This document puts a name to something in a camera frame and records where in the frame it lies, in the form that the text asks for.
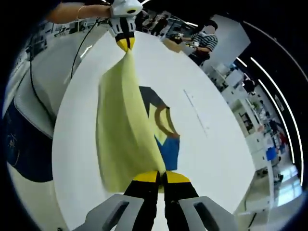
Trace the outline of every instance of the striped shirt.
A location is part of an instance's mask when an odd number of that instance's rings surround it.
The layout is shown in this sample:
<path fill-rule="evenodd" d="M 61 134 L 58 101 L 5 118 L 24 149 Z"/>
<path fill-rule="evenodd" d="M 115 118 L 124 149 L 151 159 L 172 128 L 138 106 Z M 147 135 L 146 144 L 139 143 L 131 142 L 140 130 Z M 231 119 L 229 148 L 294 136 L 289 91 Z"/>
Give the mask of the striped shirt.
<path fill-rule="evenodd" d="M 192 42 L 198 42 L 199 47 L 206 47 L 209 48 L 210 51 L 213 51 L 213 49 L 216 47 L 218 43 L 217 36 L 215 34 L 207 35 L 205 32 L 199 32 L 191 36 Z M 202 58 L 202 54 L 204 52 L 202 51 L 195 51 L 192 53 L 194 56 Z"/>

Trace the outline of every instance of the round white table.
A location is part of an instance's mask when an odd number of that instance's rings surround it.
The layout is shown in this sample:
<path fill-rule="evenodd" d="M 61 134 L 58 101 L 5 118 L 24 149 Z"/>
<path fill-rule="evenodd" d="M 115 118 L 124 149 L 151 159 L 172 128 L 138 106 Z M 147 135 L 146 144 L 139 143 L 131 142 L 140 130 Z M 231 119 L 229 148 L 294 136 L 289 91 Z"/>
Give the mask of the round white table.
<path fill-rule="evenodd" d="M 133 48 L 140 86 L 149 86 L 171 108 L 181 135 L 178 173 L 200 196 L 233 213 L 254 174 L 244 135 L 227 103 L 205 73 L 184 53 L 157 38 L 135 33 Z M 70 230 L 111 196 L 102 185 L 95 143 L 98 85 L 124 55 L 109 33 L 84 58 L 61 103 L 52 145 L 52 173 L 60 210 Z M 153 230 L 168 230 L 159 194 Z"/>

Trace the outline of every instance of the desk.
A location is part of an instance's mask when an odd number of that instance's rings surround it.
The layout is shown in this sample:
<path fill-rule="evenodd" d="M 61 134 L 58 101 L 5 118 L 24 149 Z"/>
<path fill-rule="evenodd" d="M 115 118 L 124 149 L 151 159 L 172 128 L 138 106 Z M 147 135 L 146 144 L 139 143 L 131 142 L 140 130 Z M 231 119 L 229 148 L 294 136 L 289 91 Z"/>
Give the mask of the desk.
<path fill-rule="evenodd" d="M 189 57 L 170 51 L 149 34 L 136 32 L 135 37 L 133 55 L 140 85 L 154 89 L 170 106 L 181 135 L 177 172 L 191 180 L 200 196 L 207 195 L 233 213 L 255 170 L 232 111 Z M 52 173 L 58 204 L 70 230 L 111 196 L 102 185 L 96 153 L 98 85 L 102 74 L 123 55 L 109 33 L 101 37 L 76 70 L 59 109 Z M 158 196 L 153 231 L 168 230 L 163 198 L 163 194 Z"/>

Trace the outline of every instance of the bracelet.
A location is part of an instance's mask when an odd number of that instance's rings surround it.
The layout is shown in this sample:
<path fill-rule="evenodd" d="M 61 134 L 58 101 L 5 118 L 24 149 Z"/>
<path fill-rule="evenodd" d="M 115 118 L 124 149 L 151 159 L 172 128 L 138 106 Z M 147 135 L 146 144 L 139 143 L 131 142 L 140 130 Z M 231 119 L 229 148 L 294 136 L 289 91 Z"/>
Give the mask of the bracelet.
<path fill-rule="evenodd" d="M 77 16 L 76 16 L 76 19 L 77 20 L 80 20 L 81 18 L 79 18 L 79 11 L 82 9 L 82 8 L 84 8 L 85 6 L 82 6 L 82 7 L 80 7 L 79 9 L 78 9 L 78 11 L 77 11 Z"/>

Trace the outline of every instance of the yellow towel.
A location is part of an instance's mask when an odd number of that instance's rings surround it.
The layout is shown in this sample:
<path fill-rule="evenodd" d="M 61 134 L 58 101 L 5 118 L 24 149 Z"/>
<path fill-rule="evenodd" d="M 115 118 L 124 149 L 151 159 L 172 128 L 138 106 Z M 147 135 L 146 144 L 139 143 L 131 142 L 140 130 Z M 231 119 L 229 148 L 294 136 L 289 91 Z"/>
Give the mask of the yellow towel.
<path fill-rule="evenodd" d="M 101 177 L 110 192 L 124 192 L 138 174 L 165 164 L 151 130 L 129 50 L 100 82 L 96 145 Z"/>

